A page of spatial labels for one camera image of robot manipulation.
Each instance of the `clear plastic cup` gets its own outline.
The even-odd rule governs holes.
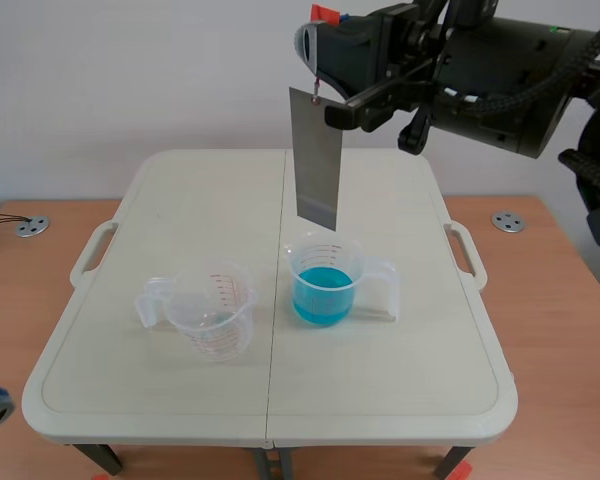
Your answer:
[[[215,262],[176,278],[149,279],[135,306],[145,327],[164,315],[205,358],[226,361],[249,345],[256,303],[248,273],[234,263]]]
[[[361,282],[381,278],[389,287],[389,315],[400,310],[400,275],[390,262],[366,257],[355,242],[336,234],[309,233],[285,247],[291,267],[291,296],[296,313],[318,325],[345,318]]]

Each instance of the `white wall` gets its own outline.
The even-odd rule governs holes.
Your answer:
[[[312,84],[292,39],[311,3],[0,0],[0,200],[119,197],[143,159],[170,148],[289,147],[287,87]],[[388,3],[326,2],[360,15]],[[498,15],[597,29],[600,0],[501,0]],[[407,118],[345,143],[394,146]],[[587,118],[572,105],[539,160],[441,132],[425,153],[445,193],[542,196],[600,278],[555,159]]]

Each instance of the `wooden table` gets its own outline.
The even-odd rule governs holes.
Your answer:
[[[48,215],[50,228],[21,239],[0,225],[0,386],[19,401],[24,383],[68,301],[69,271],[117,201],[12,202],[2,213]],[[485,304],[513,371],[518,416],[496,443],[470,457],[471,480],[600,479],[600,287],[540,200],[450,198],[471,231],[489,284]],[[490,215],[526,220],[505,234]],[[119,447],[126,479],[256,479],[238,449]],[[297,480],[430,479],[446,448],[304,448]],[[102,473],[75,449],[39,437],[17,411],[0,427],[0,480],[90,479]]]

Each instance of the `metal grommet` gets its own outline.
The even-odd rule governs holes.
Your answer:
[[[18,226],[16,226],[16,235],[23,238],[33,237],[44,232],[49,227],[49,217],[41,215],[30,218],[30,221],[20,222]]]
[[[503,210],[502,212],[496,212],[491,216],[491,223],[495,227],[503,232],[518,233],[524,229],[524,220],[520,215]]]

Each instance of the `blue liquid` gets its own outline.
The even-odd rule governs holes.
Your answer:
[[[300,274],[307,283],[324,288],[351,285],[349,276],[331,267],[313,267]],[[293,285],[293,307],[305,320],[328,326],[339,322],[349,314],[353,305],[353,288],[336,292],[318,290],[295,281]]]

